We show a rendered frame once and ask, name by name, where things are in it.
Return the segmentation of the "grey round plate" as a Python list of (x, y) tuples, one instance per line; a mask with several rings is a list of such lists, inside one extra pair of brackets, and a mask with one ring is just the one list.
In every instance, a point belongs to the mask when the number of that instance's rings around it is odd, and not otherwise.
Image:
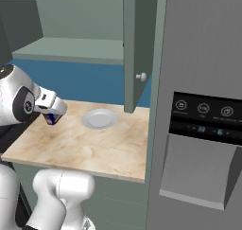
[(118, 120), (118, 115), (109, 109), (94, 109), (86, 113), (82, 119), (82, 124), (92, 130), (106, 130), (114, 126)]

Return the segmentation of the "grey fridge with dispenser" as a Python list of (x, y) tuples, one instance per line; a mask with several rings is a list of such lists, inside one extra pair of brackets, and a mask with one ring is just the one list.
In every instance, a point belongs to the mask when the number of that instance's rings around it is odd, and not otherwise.
[(242, 230), (242, 0), (167, 0), (146, 230)]

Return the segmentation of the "green tall side panel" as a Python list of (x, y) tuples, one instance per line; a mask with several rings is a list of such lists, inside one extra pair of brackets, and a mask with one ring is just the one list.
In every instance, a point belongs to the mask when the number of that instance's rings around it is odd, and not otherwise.
[(162, 55), (163, 55), (166, 3), (167, 3), (167, 0), (157, 0), (153, 69), (152, 69), (151, 93), (150, 93), (149, 125), (148, 125), (148, 135), (147, 135), (146, 179), (145, 179), (145, 191), (144, 191), (144, 193), (147, 196), (147, 199), (144, 201), (144, 207), (145, 207), (144, 227), (147, 227), (147, 208), (148, 208), (150, 178), (151, 178), (151, 169), (152, 169), (157, 105), (158, 105), (158, 97), (159, 97), (161, 63), (162, 63)]

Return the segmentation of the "dark green cabinet door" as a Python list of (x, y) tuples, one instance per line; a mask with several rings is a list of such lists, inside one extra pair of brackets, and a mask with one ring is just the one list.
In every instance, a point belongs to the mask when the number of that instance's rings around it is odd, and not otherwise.
[(0, 64), (43, 36), (36, 0), (0, 0)]

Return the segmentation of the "green cabinet door with knob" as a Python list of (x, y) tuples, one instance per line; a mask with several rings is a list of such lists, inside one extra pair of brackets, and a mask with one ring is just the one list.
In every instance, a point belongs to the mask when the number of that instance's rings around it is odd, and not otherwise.
[[(123, 0), (124, 111), (133, 113), (152, 73), (157, 0)], [(135, 78), (146, 73), (147, 80)]]

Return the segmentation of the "green wall cabinet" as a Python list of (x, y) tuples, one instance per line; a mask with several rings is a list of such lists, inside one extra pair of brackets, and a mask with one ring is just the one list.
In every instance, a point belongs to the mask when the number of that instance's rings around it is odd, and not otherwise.
[(37, 37), (15, 59), (123, 63), (123, 0), (33, 0)]

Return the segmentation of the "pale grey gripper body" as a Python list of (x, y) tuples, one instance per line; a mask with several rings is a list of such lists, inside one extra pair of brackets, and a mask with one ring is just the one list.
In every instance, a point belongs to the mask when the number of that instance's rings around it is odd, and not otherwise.
[(42, 114), (64, 115), (67, 105), (59, 97), (46, 97), (35, 101), (34, 111)]

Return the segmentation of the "blue and red food can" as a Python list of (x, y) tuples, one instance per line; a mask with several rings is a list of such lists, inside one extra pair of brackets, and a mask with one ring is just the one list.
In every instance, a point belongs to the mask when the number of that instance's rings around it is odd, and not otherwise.
[(48, 125), (55, 125), (61, 119), (61, 115), (57, 114), (43, 114), (43, 117)]

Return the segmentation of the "green base cabinet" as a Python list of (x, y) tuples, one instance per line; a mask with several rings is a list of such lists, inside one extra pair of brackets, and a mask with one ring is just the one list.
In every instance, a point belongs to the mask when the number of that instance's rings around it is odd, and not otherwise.
[(89, 174), (94, 176), (95, 192), (81, 205), (96, 230), (145, 230), (145, 184)]

